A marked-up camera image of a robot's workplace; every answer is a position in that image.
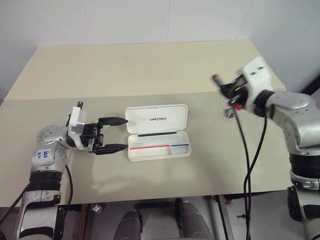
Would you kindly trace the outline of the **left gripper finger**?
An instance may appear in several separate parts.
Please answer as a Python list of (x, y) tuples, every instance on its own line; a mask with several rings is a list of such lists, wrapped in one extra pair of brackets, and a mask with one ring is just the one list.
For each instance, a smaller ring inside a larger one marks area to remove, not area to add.
[(101, 117), (98, 123), (100, 126), (120, 126), (128, 123), (128, 120), (121, 117)]
[(120, 151), (123, 151), (128, 148), (127, 144), (106, 144), (105, 146), (97, 146), (93, 148), (93, 153), (96, 155), (109, 155), (114, 154)]

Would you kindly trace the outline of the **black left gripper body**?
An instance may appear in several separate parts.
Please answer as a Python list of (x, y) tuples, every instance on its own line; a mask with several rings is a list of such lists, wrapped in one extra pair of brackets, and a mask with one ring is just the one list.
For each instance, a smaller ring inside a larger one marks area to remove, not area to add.
[(101, 133), (103, 125), (98, 121), (95, 123), (88, 123), (83, 128), (83, 146), (87, 148), (90, 153), (103, 152), (104, 135)]

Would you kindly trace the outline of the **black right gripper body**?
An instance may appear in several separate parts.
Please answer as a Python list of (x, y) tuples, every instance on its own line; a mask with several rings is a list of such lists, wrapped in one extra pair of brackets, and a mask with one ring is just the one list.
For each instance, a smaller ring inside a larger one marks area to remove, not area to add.
[(242, 74), (232, 82), (231, 103), (245, 105), (248, 99), (248, 92), (248, 83)]

